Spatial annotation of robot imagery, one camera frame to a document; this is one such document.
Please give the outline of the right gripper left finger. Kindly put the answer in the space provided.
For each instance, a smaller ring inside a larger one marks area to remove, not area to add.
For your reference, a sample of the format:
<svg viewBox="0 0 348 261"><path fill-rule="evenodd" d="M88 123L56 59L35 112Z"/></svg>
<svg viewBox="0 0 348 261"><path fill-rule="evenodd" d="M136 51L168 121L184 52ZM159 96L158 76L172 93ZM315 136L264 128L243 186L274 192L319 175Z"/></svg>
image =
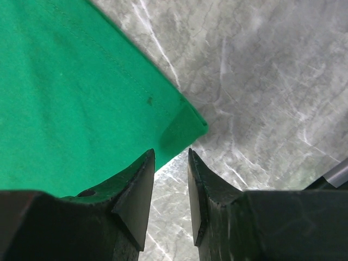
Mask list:
<svg viewBox="0 0 348 261"><path fill-rule="evenodd" d="M1 191L1 260L138 260L154 172L151 149L76 196Z"/></svg>

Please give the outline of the green t shirt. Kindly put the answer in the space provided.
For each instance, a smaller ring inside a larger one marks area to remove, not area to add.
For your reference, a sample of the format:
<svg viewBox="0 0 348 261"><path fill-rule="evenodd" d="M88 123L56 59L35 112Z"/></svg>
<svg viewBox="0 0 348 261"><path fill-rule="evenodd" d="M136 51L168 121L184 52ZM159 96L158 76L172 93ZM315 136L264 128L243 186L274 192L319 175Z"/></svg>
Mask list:
<svg viewBox="0 0 348 261"><path fill-rule="evenodd" d="M74 196L207 130L91 1L1 1L1 189Z"/></svg>

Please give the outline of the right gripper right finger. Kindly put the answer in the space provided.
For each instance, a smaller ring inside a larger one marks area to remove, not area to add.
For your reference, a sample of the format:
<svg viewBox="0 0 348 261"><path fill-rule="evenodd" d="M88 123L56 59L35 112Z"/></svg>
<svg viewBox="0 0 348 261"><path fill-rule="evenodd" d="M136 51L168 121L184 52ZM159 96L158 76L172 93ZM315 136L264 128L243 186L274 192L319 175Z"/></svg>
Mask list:
<svg viewBox="0 0 348 261"><path fill-rule="evenodd" d="M240 191L190 150L188 187L200 260L347 260L347 182Z"/></svg>

